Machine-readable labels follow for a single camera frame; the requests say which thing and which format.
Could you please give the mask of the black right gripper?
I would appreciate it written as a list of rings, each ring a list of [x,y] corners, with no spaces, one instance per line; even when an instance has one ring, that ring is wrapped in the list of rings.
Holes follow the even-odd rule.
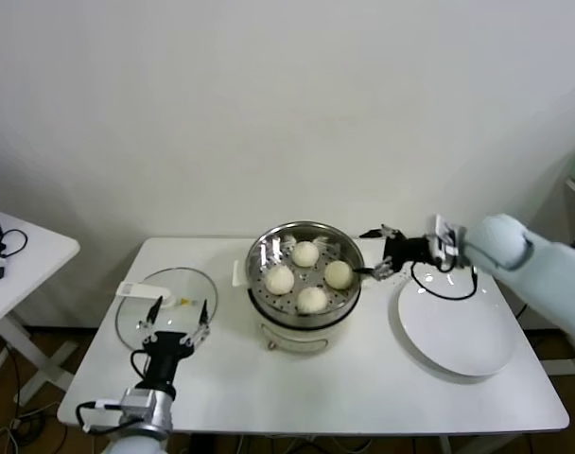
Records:
[[[361,239],[382,237],[386,237],[383,260],[371,268],[362,267],[353,269],[353,273],[361,277],[383,281],[401,271],[408,262],[433,264],[433,256],[430,253],[429,240],[426,236],[406,237],[402,235],[400,230],[385,224],[359,236]]]

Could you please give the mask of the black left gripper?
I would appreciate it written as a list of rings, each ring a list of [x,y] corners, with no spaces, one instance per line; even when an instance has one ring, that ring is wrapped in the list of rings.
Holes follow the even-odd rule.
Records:
[[[141,344],[150,335],[163,301],[164,297],[159,296],[155,302],[138,304],[136,310],[137,344]],[[160,392],[175,392],[173,382],[180,361],[191,357],[195,349],[199,348],[209,334],[207,301],[203,303],[198,327],[192,334],[157,331],[154,334],[154,340],[149,340],[143,344],[149,362],[141,380],[141,388]]]

